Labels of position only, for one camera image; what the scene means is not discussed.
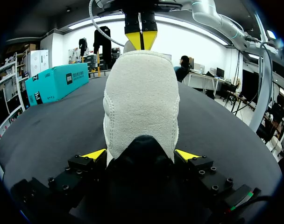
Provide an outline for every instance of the person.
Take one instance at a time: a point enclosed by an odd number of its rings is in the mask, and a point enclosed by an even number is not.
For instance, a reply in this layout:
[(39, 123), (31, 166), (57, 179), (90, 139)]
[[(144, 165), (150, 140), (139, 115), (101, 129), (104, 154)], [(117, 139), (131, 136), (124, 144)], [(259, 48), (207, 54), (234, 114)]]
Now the person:
[(178, 69), (180, 69), (180, 68), (188, 70), (189, 69), (189, 61), (190, 61), (190, 59), (189, 59), (188, 56), (186, 56), (186, 55), (182, 56), (181, 59), (180, 59), (180, 62), (179, 62), (181, 67), (175, 66), (174, 71), (177, 72)]
[(189, 74), (189, 57), (184, 55), (181, 57), (179, 64), (181, 67), (174, 67), (176, 78), (179, 82), (182, 82), (183, 79)]

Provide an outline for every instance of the desk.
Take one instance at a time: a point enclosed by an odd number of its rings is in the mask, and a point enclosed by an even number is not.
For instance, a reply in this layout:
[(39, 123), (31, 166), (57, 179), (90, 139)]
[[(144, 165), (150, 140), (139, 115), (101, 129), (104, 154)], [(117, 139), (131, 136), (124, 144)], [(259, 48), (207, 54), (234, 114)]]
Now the desk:
[[(231, 112), (234, 110), (234, 106), (235, 106), (236, 100), (237, 99), (239, 100), (239, 105), (238, 105), (238, 107), (236, 109), (236, 112), (235, 112), (235, 116), (236, 116), (237, 111), (239, 110), (239, 108), (241, 106), (241, 102), (243, 102), (244, 104), (247, 104), (248, 102), (244, 98), (239, 97), (237, 95), (238, 94), (237, 92), (231, 92), (231, 91), (228, 91), (228, 90), (227, 90), (227, 92), (229, 93), (229, 95), (234, 96), (234, 104), (232, 106)], [(253, 110), (255, 110), (255, 107), (253, 105), (249, 104), (248, 106), (251, 107)]]
[(220, 79), (220, 78), (214, 78), (214, 77), (211, 77), (211, 76), (207, 76), (207, 75), (203, 75), (203, 74), (200, 74), (200, 73), (196, 73), (196, 72), (190, 72), (189, 73), (189, 81), (188, 81), (188, 86), (190, 85), (190, 81), (191, 81), (191, 77), (200, 77), (200, 78), (203, 78), (203, 84), (202, 84), (202, 89), (203, 89), (203, 92), (205, 93), (206, 91), (206, 80), (211, 80), (212, 81), (212, 84), (213, 84), (213, 95), (216, 96), (216, 92), (217, 92), (217, 89), (218, 89), (218, 84), (219, 82), (220, 83), (228, 83), (228, 84), (231, 84), (230, 82), (227, 82), (225, 81), (224, 79)]

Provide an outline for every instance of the computer monitor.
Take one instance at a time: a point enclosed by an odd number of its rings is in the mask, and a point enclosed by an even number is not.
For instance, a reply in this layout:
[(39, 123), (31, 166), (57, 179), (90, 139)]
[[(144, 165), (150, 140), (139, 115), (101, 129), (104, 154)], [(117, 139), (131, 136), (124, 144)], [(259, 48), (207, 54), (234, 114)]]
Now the computer monitor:
[(218, 77), (224, 78), (224, 70), (217, 68), (216, 75)]
[(194, 58), (189, 57), (190, 69), (194, 69)]

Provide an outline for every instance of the white wall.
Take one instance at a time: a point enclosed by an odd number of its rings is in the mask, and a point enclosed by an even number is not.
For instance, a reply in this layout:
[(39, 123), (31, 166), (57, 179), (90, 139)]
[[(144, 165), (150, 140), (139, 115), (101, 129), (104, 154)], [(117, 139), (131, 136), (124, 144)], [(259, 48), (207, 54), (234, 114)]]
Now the white wall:
[(52, 47), (52, 67), (63, 65), (64, 48), (63, 48), (63, 35), (53, 35), (53, 47)]
[(52, 62), (52, 48), (53, 48), (53, 35), (48, 35), (40, 41), (40, 50), (49, 50), (49, 67), (53, 67)]
[(40, 41), (40, 50), (49, 50), (49, 67), (63, 65), (63, 35), (52, 33)]
[[(111, 30), (111, 37), (121, 43), (128, 39), (124, 34), (124, 22), (116, 21), (102, 23), (100, 26), (107, 26)], [(205, 66), (205, 73), (210, 68), (226, 68), (227, 49), (215, 41), (173, 25), (157, 23), (158, 34), (152, 47), (153, 51), (172, 55), (172, 63), (179, 66), (181, 56), (187, 55), (194, 58), (194, 62)], [(68, 63), (68, 50), (78, 47), (79, 39), (85, 37), (90, 50), (93, 50), (94, 26), (77, 29), (63, 36), (63, 64)]]

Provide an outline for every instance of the floor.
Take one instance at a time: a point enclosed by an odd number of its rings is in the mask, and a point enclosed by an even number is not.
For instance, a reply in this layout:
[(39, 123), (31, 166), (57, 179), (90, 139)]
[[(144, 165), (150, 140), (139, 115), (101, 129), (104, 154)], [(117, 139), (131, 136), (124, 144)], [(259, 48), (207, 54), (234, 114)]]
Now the floor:
[[(224, 106), (225, 103), (226, 103), (226, 100), (224, 100), (224, 102), (223, 102), (223, 98), (220, 99), (220, 96), (218, 96), (218, 95), (216, 95), (215, 101), (216, 101), (217, 103), (221, 104), (222, 106)], [(245, 105), (245, 104), (244, 104), (243, 102), (241, 102), (240, 108), (243, 107), (244, 105)], [(231, 111), (231, 110), (232, 110), (232, 107), (233, 107), (233, 104), (231, 105), (231, 103), (228, 102), (226, 108), (227, 108), (229, 111)], [(236, 102), (236, 104), (235, 104), (235, 106), (234, 106), (234, 111), (237, 110), (237, 107), (238, 107), (238, 102)], [(252, 117), (253, 117), (253, 114), (254, 114), (254, 112), (252, 111), (252, 109), (251, 109), (250, 107), (246, 106), (246, 107), (243, 108), (242, 110), (238, 111), (238, 113), (237, 113), (236, 116), (237, 116), (239, 119), (241, 119), (246, 125), (249, 125), (249, 124), (250, 124), (250, 121), (251, 121), (251, 119), (252, 119)]]
[[(219, 104), (221, 104), (222, 106), (225, 106), (225, 103), (226, 103), (226, 100), (224, 100), (223, 102), (223, 98), (221, 99), (220, 96), (216, 95), (216, 98), (215, 98), (215, 101)], [(243, 102), (241, 102), (241, 105), (240, 105), (240, 108), (243, 107), (245, 104)], [(233, 104), (231, 105), (230, 102), (227, 103), (227, 106), (226, 108), (231, 111), (232, 110), (232, 107), (233, 107)], [(234, 106), (234, 110), (233, 111), (236, 111), (237, 110), (237, 107), (238, 107), (238, 102), (235, 103), (235, 106)], [(242, 120), (246, 125), (249, 125), (250, 124), (250, 121), (253, 117), (253, 110), (249, 107), (249, 106), (246, 106), (245, 108), (243, 108), (242, 110), (238, 111), (237, 113), (237, 117)], [(273, 156), (274, 158), (276, 159), (277, 162), (279, 162), (279, 160), (282, 158), (281, 156), (278, 157), (278, 151), (274, 150), (274, 145), (272, 144), (271, 141), (269, 141), (266, 146), (268, 147), (268, 149), (271, 151), (274, 151), (273, 152)]]

